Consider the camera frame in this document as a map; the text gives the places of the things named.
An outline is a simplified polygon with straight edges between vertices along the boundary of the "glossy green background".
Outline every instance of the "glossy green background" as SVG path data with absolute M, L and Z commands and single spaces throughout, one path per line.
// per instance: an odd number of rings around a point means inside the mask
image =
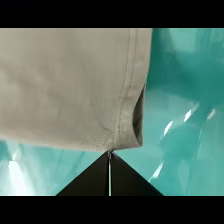
M 165 195 L 224 195 L 224 29 L 153 30 L 144 146 L 117 152 Z M 0 144 L 0 195 L 55 195 L 101 154 Z

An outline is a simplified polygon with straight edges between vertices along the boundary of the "fabric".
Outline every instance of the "fabric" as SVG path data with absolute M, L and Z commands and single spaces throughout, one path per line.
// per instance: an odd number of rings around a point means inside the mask
M 101 151 L 142 145 L 151 33 L 1 28 L 1 139 Z

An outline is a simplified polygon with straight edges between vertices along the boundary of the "garment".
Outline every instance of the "garment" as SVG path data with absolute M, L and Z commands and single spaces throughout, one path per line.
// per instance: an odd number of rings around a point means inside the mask
M 110 150 L 142 144 L 151 28 L 0 29 L 0 138 Z

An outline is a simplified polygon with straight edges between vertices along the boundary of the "black triangular object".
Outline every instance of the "black triangular object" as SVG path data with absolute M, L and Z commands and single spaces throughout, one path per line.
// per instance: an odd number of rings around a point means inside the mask
M 111 153 L 111 196 L 162 196 L 115 153 Z
M 105 152 L 57 196 L 109 196 L 109 157 Z

